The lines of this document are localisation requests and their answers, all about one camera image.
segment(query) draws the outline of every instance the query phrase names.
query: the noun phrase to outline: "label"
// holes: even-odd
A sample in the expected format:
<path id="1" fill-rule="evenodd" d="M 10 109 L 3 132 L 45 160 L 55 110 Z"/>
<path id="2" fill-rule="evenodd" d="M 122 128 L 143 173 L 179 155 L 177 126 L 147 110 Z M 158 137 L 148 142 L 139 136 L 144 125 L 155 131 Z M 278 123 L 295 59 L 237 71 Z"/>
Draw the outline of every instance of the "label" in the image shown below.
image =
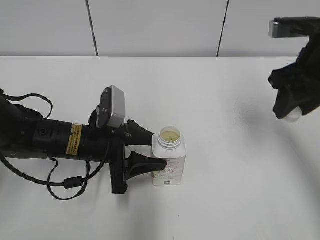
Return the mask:
<path id="1" fill-rule="evenodd" d="M 71 135 L 69 137 L 69 143 L 66 149 L 67 155 L 76 156 L 78 154 L 81 133 L 82 133 L 82 125 L 72 124 Z"/>
<path id="2" fill-rule="evenodd" d="M 186 157 L 165 159 L 167 166 L 152 173 L 153 185 L 179 185 L 182 181 Z"/>

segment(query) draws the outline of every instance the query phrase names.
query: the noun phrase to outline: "robotic arm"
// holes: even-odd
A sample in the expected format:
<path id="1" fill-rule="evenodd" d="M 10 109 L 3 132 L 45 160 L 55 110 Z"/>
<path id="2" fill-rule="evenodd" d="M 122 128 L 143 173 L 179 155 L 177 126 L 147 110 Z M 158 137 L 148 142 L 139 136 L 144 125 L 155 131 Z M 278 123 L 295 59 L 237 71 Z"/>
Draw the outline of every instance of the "robotic arm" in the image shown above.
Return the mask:
<path id="1" fill-rule="evenodd" d="M 294 113 L 305 116 L 320 106 L 320 18 L 275 18 L 270 22 L 272 38 L 309 37 L 296 62 L 274 70 L 269 77 L 278 90 L 273 111 L 278 119 Z"/>
<path id="2" fill-rule="evenodd" d="M 107 87 L 100 99 L 100 104 L 92 112 L 89 125 L 73 124 L 48 119 L 32 109 L 9 101 L 21 101 L 28 97 L 38 97 L 53 104 L 39 94 L 28 94 L 21 97 L 5 95 L 0 89 L 0 160 L 12 172 L 20 177 L 48 187 L 64 187 L 66 189 L 81 187 L 81 195 L 87 187 L 88 180 L 93 178 L 109 163 L 113 194 L 124 194 L 128 188 L 127 180 L 153 171 L 161 171 L 167 166 L 162 159 L 149 158 L 132 152 L 125 158 L 125 146 L 152 144 L 152 132 L 139 126 L 133 120 L 124 124 L 125 93 L 115 86 Z M 86 161 L 87 176 L 71 177 L 64 182 L 42 181 L 28 176 L 14 166 L 5 157 L 16 159 L 76 159 Z M 91 172 L 90 162 L 100 162 L 98 168 Z"/>

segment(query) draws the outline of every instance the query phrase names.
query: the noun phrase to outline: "black cable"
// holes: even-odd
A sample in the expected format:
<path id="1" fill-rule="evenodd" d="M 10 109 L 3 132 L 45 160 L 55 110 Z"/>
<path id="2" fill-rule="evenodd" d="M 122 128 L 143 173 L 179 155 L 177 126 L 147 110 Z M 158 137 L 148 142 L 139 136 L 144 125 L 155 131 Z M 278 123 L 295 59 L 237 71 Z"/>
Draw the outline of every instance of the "black cable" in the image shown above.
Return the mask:
<path id="1" fill-rule="evenodd" d="M 85 4 L 86 4 L 86 9 L 87 9 L 87 11 L 88 11 L 88 16 L 89 16 L 91 34 L 92 34 L 93 45 L 94 45 L 94 50 L 95 50 L 95 56 L 96 56 L 96 57 L 99 57 L 98 47 L 97 47 L 97 42 L 96 42 L 96 36 L 95 36 L 95 31 L 94 31 L 94 25 L 93 25 L 93 23 L 92 23 L 91 11 L 90 11 L 90 6 L 89 6 L 88 0 L 85 0 Z"/>
<path id="2" fill-rule="evenodd" d="M 76 197 L 79 197 L 80 195 L 82 195 L 86 188 L 87 188 L 87 185 L 88 185 L 88 177 L 89 177 L 89 174 L 90 174 L 90 170 L 91 170 L 91 165 L 90 165 L 90 159 L 88 159 L 86 161 L 86 180 L 84 181 L 84 184 L 82 186 L 82 188 L 78 191 L 78 193 L 72 197 L 68 197 L 68 198 L 61 198 L 61 197 L 58 197 L 51 189 L 50 187 L 50 178 L 51 178 L 51 175 L 52 173 L 54 172 L 54 170 L 58 167 L 58 160 L 55 159 L 55 158 L 51 158 L 52 161 L 55 161 L 55 166 L 54 168 L 50 171 L 49 175 L 48 175 L 48 179 L 47 179 L 47 188 L 48 188 L 48 191 L 49 193 L 55 198 L 55 199 L 58 199 L 60 201 L 67 201 L 67 200 L 71 200 L 71 199 L 74 199 Z"/>
<path id="3" fill-rule="evenodd" d="M 29 98 L 29 97 L 36 97 L 36 98 L 40 98 L 42 100 L 45 100 L 48 104 L 50 104 L 51 109 L 50 109 L 50 112 L 49 112 L 48 116 L 46 116 L 44 119 L 49 118 L 51 113 L 52 113 L 52 110 L 54 109 L 53 103 L 48 98 L 46 98 L 45 96 L 42 96 L 40 94 L 30 93 L 30 94 L 27 94 L 27 95 L 24 95 L 24 96 L 9 96 L 9 95 L 3 94 L 3 90 L 2 89 L 0 89 L 0 90 L 1 90 L 0 91 L 0 96 L 4 97 L 5 99 L 7 99 L 9 101 L 13 101 L 13 102 L 20 102 L 20 101 L 22 101 L 22 100 L 24 100 L 26 98 Z"/>
<path id="4" fill-rule="evenodd" d="M 37 178 L 34 178 L 32 176 L 29 176 L 21 171 L 19 171 L 18 169 L 16 169 L 13 165 L 11 165 L 10 162 L 8 162 L 8 160 L 2 155 L 2 153 L 0 152 L 0 161 L 13 173 L 17 174 L 19 177 L 26 179 L 30 182 L 33 182 L 35 184 L 40 184 L 40 185 L 44 185 L 47 186 L 47 182 L 46 181 L 42 181 L 39 180 Z M 63 187 L 64 183 L 63 182 L 50 182 L 50 186 L 52 187 Z"/>
<path id="5" fill-rule="evenodd" d="M 223 19 L 223 24 L 222 24 L 222 30 L 221 30 L 220 40 L 219 40 L 218 51 L 216 52 L 216 56 L 217 57 L 219 57 L 222 36 L 224 34 L 225 23 L 226 23 L 226 19 L 227 19 L 227 12 L 228 12 L 228 8 L 229 8 L 229 2 L 230 2 L 230 0 L 228 0 L 228 2 L 226 3 L 225 14 L 224 14 L 224 19 Z"/>
<path id="6" fill-rule="evenodd" d="M 97 173 L 103 168 L 103 166 L 105 165 L 106 161 L 107 161 L 107 155 L 109 152 L 109 148 L 110 148 L 110 138 L 108 141 L 108 145 L 106 148 L 106 152 L 104 155 L 104 159 L 102 162 L 100 162 L 99 166 L 94 170 L 93 173 L 91 173 L 89 176 L 85 177 L 82 182 L 88 181 L 90 179 L 92 179 L 95 175 L 97 175 Z M 19 171 L 18 169 L 16 169 L 10 162 L 8 162 L 8 160 L 2 155 L 2 153 L 0 152 L 0 161 L 9 169 L 11 170 L 13 173 L 15 173 L 16 175 L 18 175 L 19 177 L 28 180 L 30 182 L 33 182 L 35 184 L 39 184 L 39 185 L 43 185 L 43 186 L 48 186 L 48 183 L 46 181 L 43 180 L 39 180 L 37 178 L 34 178 L 32 176 L 29 176 L 21 171 Z M 49 183 L 51 187 L 64 187 L 65 183 L 64 182 L 50 182 Z"/>

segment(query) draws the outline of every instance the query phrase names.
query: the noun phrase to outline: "cable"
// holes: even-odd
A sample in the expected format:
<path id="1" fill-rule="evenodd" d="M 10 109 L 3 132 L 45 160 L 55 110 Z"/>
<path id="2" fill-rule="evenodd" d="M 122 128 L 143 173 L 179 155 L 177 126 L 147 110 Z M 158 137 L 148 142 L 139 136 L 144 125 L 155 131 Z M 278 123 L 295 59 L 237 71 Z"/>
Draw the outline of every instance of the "cable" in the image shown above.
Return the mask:
<path id="1" fill-rule="evenodd" d="M 55 198 L 55 199 L 58 199 L 60 201 L 67 201 L 67 200 L 71 200 L 71 199 L 75 199 L 76 197 L 79 197 L 80 195 L 82 195 L 86 188 L 87 188 L 87 185 L 88 185 L 88 176 L 90 174 L 90 170 L 91 170 L 91 165 L 90 165 L 90 159 L 88 159 L 86 161 L 86 181 L 84 181 L 84 184 L 82 186 L 82 188 L 78 191 L 78 193 L 72 197 L 68 197 L 68 198 L 61 198 L 61 197 L 58 197 L 51 189 L 50 187 L 50 178 L 51 178 L 51 175 L 52 173 L 54 172 L 54 170 L 58 167 L 58 160 L 55 159 L 55 158 L 51 158 L 52 161 L 55 161 L 55 166 L 54 168 L 51 170 L 51 172 L 49 173 L 49 176 L 48 176 L 48 179 L 47 179 L 47 188 L 48 188 L 48 191 L 49 193 Z"/>
<path id="2" fill-rule="evenodd" d="M 222 41 L 222 35 L 224 34 L 225 23 L 226 23 L 226 19 L 227 19 L 227 12 L 228 12 L 228 8 L 229 8 L 229 2 L 230 2 L 230 0 L 228 0 L 228 2 L 226 3 L 225 14 L 224 14 L 224 19 L 223 19 L 223 25 L 222 25 L 222 30 L 221 30 L 220 40 L 219 40 L 218 51 L 216 52 L 216 56 L 217 57 L 219 57 L 220 46 L 221 46 L 221 41 Z"/>
<path id="3" fill-rule="evenodd" d="M 91 173 L 90 175 L 88 175 L 87 177 L 83 178 L 82 182 L 88 181 L 90 179 L 92 179 L 95 175 L 97 175 L 97 173 L 103 168 L 103 166 L 105 165 L 106 161 L 107 161 L 107 155 L 109 153 L 109 148 L 110 148 L 110 139 L 108 141 L 108 145 L 106 148 L 106 152 L 104 155 L 104 159 L 102 162 L 100 162 L 99 166 L 94 170 L 93 173 Z M 8 160 L 3 156 L 3 154 L 0 152 L 0 161 L 9 169 L 11 170 L 13 173 L 15 173 L 16 175 L 18 175 L 19 177 L 28 180 L 30 182 L 33 182 L 35 184 L 39 184 L 39 185 L 43 185 L 43 186 L 48 186 L 48 182 L 47 181 L 43 181 L 43 180 L 39 180 L 37 178 L 34 178 L 32 176 L 29 176 L 21 171 L 19 171 L 18 169 L 16 169 L 10 162 L 8 162 Z M 49 182 L 49 185 L 51 187 L 65 187 L 65 183 L 64 182 Z"/>
<path id="4" fill-rule="evenodd" d="M 13 102 L 20 102 L 20 101 L 22 101 L 26 98 L 29 98 L 29 97 L 36 97 L 36 98 L 45 100 L 48 104 L 50 104 L 51 109 L 50 109 L 48 116 L 46 116 L 44 119 L 49 118 L 52 113 L 52 110 L 54 109 L 53 103 L 48 98 L 46 98 L 45 96 L 42 96 L 40 94 L 37 94 L 37 93 L 30 93 L 30 94 L 23 95 L 23 96 L 9 96 L 9 95 L 4 94 L 4 91 L 0 88 L 0 96 L 4 97 L 5 99 L 7 99 L 9 101 L 13 101 Z"/>
<path id="5" fill-rule="evenodd" d="M 0 152 L 0 161 L 13 173 L 17 174 L 19 177 L 28 180 L 30 182 L 33 182 L 35 184 L 40 184 L 40 185 L 44 185 L 47 186 L 47 182 L 46 181 L 42 181 L 39 180 L 37 178 L 34 178 L 32 176 L 29 176 L 21 171 L 19 171 L 18 169 L 16 169 L 10 162 L 8 162 L 8 160 L 3 156 L 3 154 Z M 63 182 L 50 182 L 50 186 L 52 187 L 63 187 L 64 183 Z"/>

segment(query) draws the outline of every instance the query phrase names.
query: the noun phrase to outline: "bottle label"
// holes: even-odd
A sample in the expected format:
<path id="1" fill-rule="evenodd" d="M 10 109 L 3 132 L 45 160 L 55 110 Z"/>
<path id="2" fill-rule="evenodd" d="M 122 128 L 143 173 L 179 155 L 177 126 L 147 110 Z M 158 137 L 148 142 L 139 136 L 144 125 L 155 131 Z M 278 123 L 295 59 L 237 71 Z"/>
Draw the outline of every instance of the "bottle label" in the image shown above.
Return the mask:
<path id="1" fill-rule="evenodd" d="M 181 183 L 186 157 L 165 159 L 167 166 L 163 171 L 152 173 L 153 185 L 178 185 Z"/>

